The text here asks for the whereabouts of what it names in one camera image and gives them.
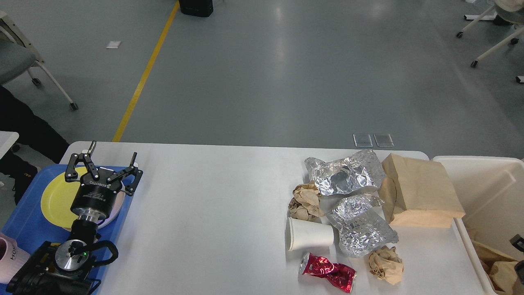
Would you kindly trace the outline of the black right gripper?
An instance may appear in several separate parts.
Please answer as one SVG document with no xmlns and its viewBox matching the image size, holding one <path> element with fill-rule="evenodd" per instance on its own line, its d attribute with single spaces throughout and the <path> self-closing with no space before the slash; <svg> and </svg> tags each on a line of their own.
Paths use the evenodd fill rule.
<svg viewBox="0 0 524 295">
<path fill-rule="evenodd" d="M 510 243 L 516 250 L 519 252 L 524 252 L 524 238 L 520 234 L 514 235 L 510 239 Z M 517 280 L 515 284 L 513 285 L 513 293 L 515 295 L 523 295 L 524 294 L 524 261 L 519 261 L 517 265 L 515 265 L 515 271 L 517 275 Z"/>
</svg>

